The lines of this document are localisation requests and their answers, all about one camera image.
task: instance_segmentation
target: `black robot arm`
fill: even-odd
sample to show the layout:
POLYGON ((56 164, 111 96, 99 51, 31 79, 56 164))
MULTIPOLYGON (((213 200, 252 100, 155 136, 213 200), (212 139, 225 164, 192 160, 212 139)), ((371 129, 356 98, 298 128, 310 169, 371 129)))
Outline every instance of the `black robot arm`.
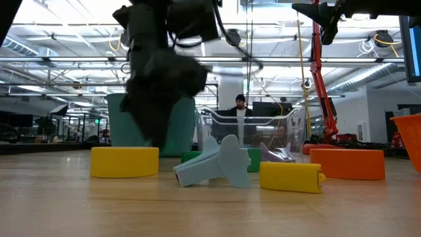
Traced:
POLYGON ((314 20, 322 28, 322 43, 329 45, 337 34, 337 23, 342 15, 351 18, 355 13, 370 14, 376 19, 379 15, 410 16, 410 27, 421 24, 419 2, 414 0, 337 0, 335 6, 326 2, 319 5, 294 3, 292 8, 314 20))

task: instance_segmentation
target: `yellow block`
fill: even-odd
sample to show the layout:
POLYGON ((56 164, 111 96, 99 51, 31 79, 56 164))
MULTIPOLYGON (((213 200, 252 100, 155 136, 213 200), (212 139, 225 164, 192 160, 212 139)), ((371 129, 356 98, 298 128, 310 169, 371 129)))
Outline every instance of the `yellow block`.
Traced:
POLYGON ((319 164, 261 162, 260 187, 319 194, 322 192, 319 182, 326 179, 320 168, 319 164))
POLYGON ((155 147, 94 147, 91 176, 134 178, 158 173, 159 149, 155 147))

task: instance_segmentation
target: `orange block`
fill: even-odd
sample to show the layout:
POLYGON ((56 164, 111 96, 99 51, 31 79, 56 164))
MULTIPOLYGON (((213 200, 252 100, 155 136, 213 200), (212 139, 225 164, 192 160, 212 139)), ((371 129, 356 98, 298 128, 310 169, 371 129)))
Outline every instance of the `orange block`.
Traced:
POLYGON ((330 178, 355 180, 385 179, 384 153, 357 149, 311 149, 310 162, 322 165, 330 178))

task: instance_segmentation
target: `purple toy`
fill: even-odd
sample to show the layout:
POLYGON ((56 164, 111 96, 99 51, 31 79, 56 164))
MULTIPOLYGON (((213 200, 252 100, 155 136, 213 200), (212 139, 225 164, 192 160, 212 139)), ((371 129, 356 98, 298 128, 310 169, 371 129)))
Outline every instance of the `purple toy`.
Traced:
POLYGON ((291 144, 288 144, 286 148, 277 148, 279 152, 269 151, 268 148, 260 143, 260 150, 262 153, 262 162, 283 162, 283 163, 295 163, 293 155, 289 151, 291 149, 291 144))

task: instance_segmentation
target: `yellow cable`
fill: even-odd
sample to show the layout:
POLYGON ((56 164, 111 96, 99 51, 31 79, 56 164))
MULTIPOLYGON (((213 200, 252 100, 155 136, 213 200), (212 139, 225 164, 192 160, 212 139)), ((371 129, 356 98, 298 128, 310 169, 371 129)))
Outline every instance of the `yellow cable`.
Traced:
POLYGON ((395 53, 396 57, 399 57, 399 54, 397 54, 395 47, 393 45, 390 45, 390 47, 392 48, 392 50, 395 53))
POLYGON ((384 41, 381 41, 381 40, 377 39, 377 36, 378 36, 378 34, 376 34, 374 36, 374 40, 376 40, 377 42, 382 43, 382 44, 386 44, 386 45, 397 45, 397 44, 402 43, 401 41, 400 42, 395 42, 395 43, 384 42, 384 41))
POLYGON ((112 46, 112 44, 111 44, 112 33, 110 34, 110 40, 108 41, 108 43, 109 43, 109 45, 110 45, 110 48, 111 48, 113 51, 118 51, 118 50, 120 49, 120 44, 121 44, 121 35, 122 35, 122 34, 120 34, 120 35, 118 36, 118 46, 117 46, 117 48, 114 48, 114 47, 112 46))
POLYGON ((394 45, 398 45, 398 44, 402 43, 401 41, 400 42, 395 42, 395 43, 388 43, 388 42, 384 42, 382 40, 377 39, 377 36, 378 36, 378 34, 376 34, 374 36, 374 40, 376 40, 377 42, 382 43, 384 45, 390 45, 391 48, 392 48, 392 50, 393 50, 393 52, 395 53, 396 57, 399 57, 399 55, 396 52, 396 49, 394 48, 394 45))
MULTIPOLYGON (((282 105, 281 105, 281 103, 279 103, 275 98, 273 98, 269 93, 268 93, 268 91, 266 91, 266 89, 264 88, 264 86, 262 86, 262 84, 259 82, 259 80, 256 78, 256 76, 253 74, 253 77, 255 78, 255 80, 257 81, 257 83, 259 83, 259 86, 263 89, 263 91, 267 94, 267 95, 269 95, 269 97, 271 98, 271 99, 273 99, 278 105, 279 105, 279 107, 281 107, 281 115, 283 115, 283 113, 284 113, 284 108, 282 107, 282 105)), ((277 128, 279 128, 279 125, 281 124, 281 120, 279 120, 278 121, 278 125, 276 125, 276 127, 277 128)), ((272 142, 274 141, 274 139, 275 139, 275 135, 277 134, 277 132, 274 132, 274 135, 272 136, 272 139, 270 140, 270 143, 269 143, 269 147, 272 145, 272 142)))
POLYGON ((305 77, 304 77, 304 62, 303 62, 303 44, 301 41, 301 27, 300 27, 300 20, 299 20, 298 12, 297 12, 297 27, 298 27, 299 49, 300 49, 301 76, 303 77, 303 95, 304 95, 304 102, 305 102, 307 131, 309 133, 309 136, 311 137, 310 110, 309 110, 309 101, 307 100, 307 89, 304 86, 305 77))

